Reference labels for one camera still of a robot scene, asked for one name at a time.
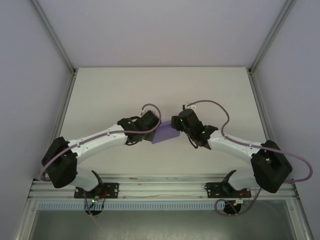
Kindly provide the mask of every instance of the white table surface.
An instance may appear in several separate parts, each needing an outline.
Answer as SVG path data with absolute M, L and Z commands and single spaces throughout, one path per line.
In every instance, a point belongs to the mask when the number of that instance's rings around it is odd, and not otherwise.
M 226 132 L 265 142 L 254 95 L 244 67 L 100 67 L 79 68 L 63 122 L 66 140 L 86 137 L 140 113 L 145 103 L 157 105 L 162 121 L 179 114 L 182 105 L 209 99 L 222 104 L 231 120 Z M 205 125 L 221 128 L 223 111 L 199 103 L 196 113 Z M 224 174 L 248 164 L 226 153 L 194 149 L 184 133 L 168 141 L 120 146 L 80 164 L 99 174 Z

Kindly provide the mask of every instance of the glass panel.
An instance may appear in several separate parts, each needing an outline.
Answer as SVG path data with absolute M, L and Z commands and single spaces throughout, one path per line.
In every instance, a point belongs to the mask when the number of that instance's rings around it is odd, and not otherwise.
M 285 201 L 257 201 L 244 215 L 212 210 L 38 210 L 31 240 L 294 240 Z

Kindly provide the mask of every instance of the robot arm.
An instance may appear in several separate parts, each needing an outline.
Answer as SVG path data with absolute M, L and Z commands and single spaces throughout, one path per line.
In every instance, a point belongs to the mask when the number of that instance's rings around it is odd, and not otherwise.
M 117 124 L 93 135 L 66 141 L 63 137 L 56 138 L 41 163 L 46 169 L 55 188 L 67 185 L 79 187 L 92 196 L 104 193 L 104 184 L 95 171 L 78 166 L 91 156 L 109 148 L 136 144 L 142 140 L 152 141 L 155 129 L 160 125 L 159 117 L 152 111 L 145 112 L 141 117 L 123 118 Z M 49 164 L 56 155 L 65 151 Z
M 227 195 L 250 187 L 261 187 L 270 193 L 276 193 L 292 171 L 290 163 L 283 154 L 250 147 L 257 145 L 279 150 L 275 142 L 269 140 L 265 143 L 250 142 L 227 135 L 241 143 L 248 143 L 249 146 L 236 144 L 226 139 L 217 127 L 203 125 L 191 108 L 183 110 L 178 116 L 173 116 L 171 126 L 185 132 L 196 147 L 225 152 L 252 167 L 246 171 L 233 170 L 225 177 L 222 183 Z

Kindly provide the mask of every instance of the purple block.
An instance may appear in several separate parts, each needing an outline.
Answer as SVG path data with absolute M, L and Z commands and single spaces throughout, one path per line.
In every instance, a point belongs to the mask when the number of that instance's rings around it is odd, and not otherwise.
M 164 121 L 156 129 L 152 144 L 157 144 L 179 136 L 180 131 L 177 131 L 171 127 L 171 121 Z

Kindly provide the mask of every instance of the white panel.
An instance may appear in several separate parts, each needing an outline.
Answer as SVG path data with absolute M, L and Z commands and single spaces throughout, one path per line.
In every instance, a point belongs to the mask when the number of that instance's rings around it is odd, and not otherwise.
M 122 118 L 140 114 L 145 103 L 156 104 L 163 121 L 179 114 L 182 105 L 201 99 L 221 103 L 230 113 L 227 133 L 264 142 L 254 96 L 244 67 L 80 68 L 61 135 L 66 140 L 99 132 Z M 202 103 L 196 109 L 207 125 L 221 127 L 219 107 Z M 143 141 L 101 152 L 80 164 L 111 174 L 212 174 L 251 168 L 226 153 L 194 149 L 186 135 L 152 145 Z
M 0 233 L 10 240 L 70 73 L 28 1 L 1 1 L 0 34 Z
M 286 0 L 40 0 L 75 67 L 250 67 Z
M 263 98 L 279 146 L 307 158 L 314 175 L 297 183 L 314 239 L 320 239 L 320 1 L 297 1 L 257 70 Z M 293 176 L 308 175 L 292 159 Z

